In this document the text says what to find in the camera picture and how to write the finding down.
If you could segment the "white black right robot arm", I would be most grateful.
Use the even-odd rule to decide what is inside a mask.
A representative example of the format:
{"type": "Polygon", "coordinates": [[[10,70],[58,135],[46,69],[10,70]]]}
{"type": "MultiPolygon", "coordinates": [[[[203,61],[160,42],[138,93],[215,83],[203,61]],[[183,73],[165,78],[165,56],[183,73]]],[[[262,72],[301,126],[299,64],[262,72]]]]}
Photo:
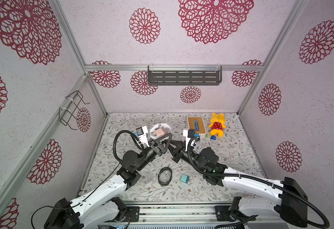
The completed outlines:
{"type": "Polygon", "coordinates": [[[171,141],[168,149],[175,162],[187,162],[209,184],[231,187],[259,196],[259,199],[234,197],[229,207],[217,208],[219,221],[227,221],[228,227],[238,228],[258,216],[272,216],[280,217],[286,223],[300,228],[309,225],[308,198],[294,179],[286,177],[280,181],[251,176],[220,164],[219,157],[211,148],[205,148],[196,154],[192,145],[185,141],[171,141]]]}

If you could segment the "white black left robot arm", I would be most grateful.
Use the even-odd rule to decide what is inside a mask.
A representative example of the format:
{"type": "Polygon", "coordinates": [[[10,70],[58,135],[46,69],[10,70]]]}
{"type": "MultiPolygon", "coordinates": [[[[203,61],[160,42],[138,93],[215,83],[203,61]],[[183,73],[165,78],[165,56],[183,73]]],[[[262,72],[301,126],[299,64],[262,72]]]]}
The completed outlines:
{"type": "Polygon", "coordinates": [[[102,221],[122,220],[126,214],[126,205],[118,195],[135,185],[141,178],[140,171],[154,160],[165,154],[172,139],[168,133],[157,139],[151,139],[149,146],[140,153],[129,150],[118,159],[120,169],[111,178],[107,178],[91,193],[68,201],[59,200],[49,214],[46,229],[85,229],[102,221]]]}

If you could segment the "pink charger plug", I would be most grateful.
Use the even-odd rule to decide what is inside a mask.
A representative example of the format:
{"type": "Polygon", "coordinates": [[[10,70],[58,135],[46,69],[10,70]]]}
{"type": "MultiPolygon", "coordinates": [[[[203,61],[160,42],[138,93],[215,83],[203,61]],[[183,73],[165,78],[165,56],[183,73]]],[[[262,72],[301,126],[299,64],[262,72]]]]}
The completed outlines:
{"type": "Polygon", "coordinates": [[[164,127],[160,127],[154,131],[156,137],[162,137],[167,134],[167,131],[164,127]]]}

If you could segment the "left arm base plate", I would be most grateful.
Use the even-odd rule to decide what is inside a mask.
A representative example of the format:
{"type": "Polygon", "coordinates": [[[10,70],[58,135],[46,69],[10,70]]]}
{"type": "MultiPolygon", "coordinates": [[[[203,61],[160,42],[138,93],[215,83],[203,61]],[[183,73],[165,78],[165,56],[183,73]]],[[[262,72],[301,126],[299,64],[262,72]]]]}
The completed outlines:
{"type": "Polygon", "coordinates": [[[123,217],[122,222],[125,223],[134,223],[139,222],[140,207],[139,206],[128,206],[126,208],[125,216],[123,217]]]}

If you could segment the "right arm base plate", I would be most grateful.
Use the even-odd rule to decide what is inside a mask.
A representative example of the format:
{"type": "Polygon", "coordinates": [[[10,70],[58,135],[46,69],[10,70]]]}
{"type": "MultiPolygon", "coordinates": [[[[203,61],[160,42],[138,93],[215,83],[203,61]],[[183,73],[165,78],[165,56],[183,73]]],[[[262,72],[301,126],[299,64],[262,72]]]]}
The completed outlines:
{"type": "Polygon", "coordinates": [[[217,221],[235,222],[236,219],[231,215],[231,205],[217,205],[215,208],[215,214],[217,221]]]}

